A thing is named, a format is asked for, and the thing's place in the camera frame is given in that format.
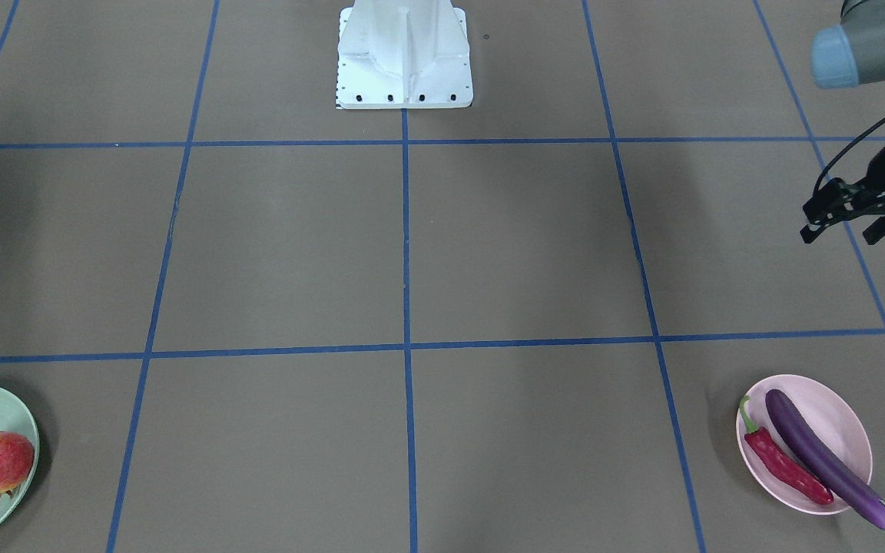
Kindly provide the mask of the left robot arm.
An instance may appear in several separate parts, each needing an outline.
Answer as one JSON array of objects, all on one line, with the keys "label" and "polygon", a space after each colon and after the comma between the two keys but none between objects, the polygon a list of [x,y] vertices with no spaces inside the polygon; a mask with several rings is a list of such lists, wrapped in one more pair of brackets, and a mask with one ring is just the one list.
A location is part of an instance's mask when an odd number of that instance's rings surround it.
[{"label": "left robot arm", "polygon": [[[854,88],[885,81],[885,1],[846,1],[840,22],[814,36],[811,73],[823,90]],[[874,155],[863,178],[846,182],[822,170],[802,207],[807,224],[800,235],[814,242],[825,230],[858,217],[872,217],[863,231],[868,244],[885,237],[885,146]]]}]

